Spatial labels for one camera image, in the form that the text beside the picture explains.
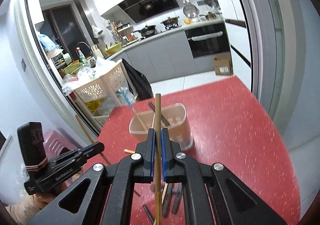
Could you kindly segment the person's left hand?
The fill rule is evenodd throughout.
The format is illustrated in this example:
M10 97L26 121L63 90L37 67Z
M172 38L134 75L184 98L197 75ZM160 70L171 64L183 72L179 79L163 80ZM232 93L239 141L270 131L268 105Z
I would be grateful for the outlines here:
M36 193L33 195L33 200L36 204L36 206L39 209L43 209L46 205L48 205L50 202L52 202L56 198L55 195L52 195L50 193Z

